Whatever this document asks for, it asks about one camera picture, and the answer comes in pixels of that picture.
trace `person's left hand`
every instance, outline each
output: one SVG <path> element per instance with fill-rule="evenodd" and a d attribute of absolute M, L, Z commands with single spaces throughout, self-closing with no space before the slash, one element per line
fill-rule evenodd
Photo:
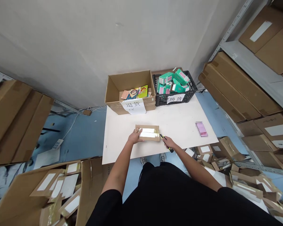
<path fill-rule="evenodd" d="M 144 140 L 138 138 L 139 135 L 142 132 L 142 129 L 140 131 L 138 131 L 138 130 L 139 130 L 139 127 L 137 127 L 137 129 L 133 130 L 133 133 L 131 133 L 130 136 L 128 137 L 128 141 L 129 142 L 132 142 L 133 144 L 136 144 L 138 142 L 143 142 L 144 141 Z"/>

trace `white shoe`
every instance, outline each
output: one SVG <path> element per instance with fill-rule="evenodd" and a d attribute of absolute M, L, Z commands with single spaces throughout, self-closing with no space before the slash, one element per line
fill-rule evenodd
<path fill-rule="evenodd" d="M 165 162 L 167 159 L 167 156 L 165 153 L 159 154 L 160 162 Z"/>
<path fill-rule="evenodd" d="M 140 157 L 140 160 L 141 160 L 141 164 L 144 165 L 148 162 L 147 158 L 146 157 Z"/>

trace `hand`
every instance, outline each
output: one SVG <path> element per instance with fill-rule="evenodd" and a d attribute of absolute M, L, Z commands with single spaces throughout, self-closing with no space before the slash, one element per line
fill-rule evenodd
<path fill-rule="evenodd" d="M 133 130 L 133 133 L 131 133 L 130 136 L 128 137 L 128 141 L 129 142 L 132 142 L 133 144 L 136 144 L 138 142 L 143 142 L 144 141 L 144 140 L 138 138 L 139 135 L 142 132 L 142 129 L 140 131 L 138 131 L 138 130 L 139 130 L 139 127 L 137 127 L 137 129 Z"/>
<path fill-rule="evenodd" d="M 177 146 L 177 144 L 175 144 L 175 142 L 170 137 L 167 137 L 167 136 L 165 136 L 165 138 L 163 138 L 163 142 L 164 142 L 164 145 L 166 146 L 166 148 L 169 147 L 169 148 L 174 149 Z"/>

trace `white table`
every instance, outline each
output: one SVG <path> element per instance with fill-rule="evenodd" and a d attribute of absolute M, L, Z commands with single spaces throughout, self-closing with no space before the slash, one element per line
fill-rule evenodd
<path fill-rule="evenodd" d="M 200 137 L 197 121 L 203 122 L 208 137 Z M 107 106 L 102 164 L 116 161 L 135 125 L 159 126 L 159 133 L 171 137 L 181 148 L 218 142 L 196 95 L 188 103 L 160 106 L 140 115 L 118 115 Z M 130 159 L 167 151 L 162 141 L 140 142 L 133 146 Z"/>

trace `blue floor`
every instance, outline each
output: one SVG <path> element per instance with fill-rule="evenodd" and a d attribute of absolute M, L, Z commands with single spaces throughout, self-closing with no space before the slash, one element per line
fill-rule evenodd
<path fill-rule="evenodd" d="M 217 137 L 229 136 L 234 145 L 242 154 L 247 154 L 244 146 L 235 134 L 234 129 L 225 118 L 223 111 L 216 104 L 208 92 L 197 93 L 197 98 L 210 122 Z M 61 145 L 60 161 L 71 161 L 76 159 L 102 156 L 104 143 L 104 130 L 106 120 L 105 109 L 94 111 L 91 116 L 79 115 Z M 40 147 L 33 153 L 33 160 L 39 153 L 50 150 L 58 139 L 64 137 L 71 127 L 77 115 L 70 115 L 67 118 L 60 116 L 49 116 L 44 127 L 60 130 L 60 133 L 47 132 L 40 136 Z M 185 171 L 185 167 L 175 152 L 167 152 L 167 162 L 176 165 Z M 159 155 L 148 156 L 148 161 L 154 166 L 159 166 Z M 131 159 L 123 194 L 123 201 L 131 194 L 138 184 L 138 178 L 142 170 L 139 159 Z M 268 177 L 273 179 L 274 184 L 283 192 L 283 176 L 265 172 Z"/>

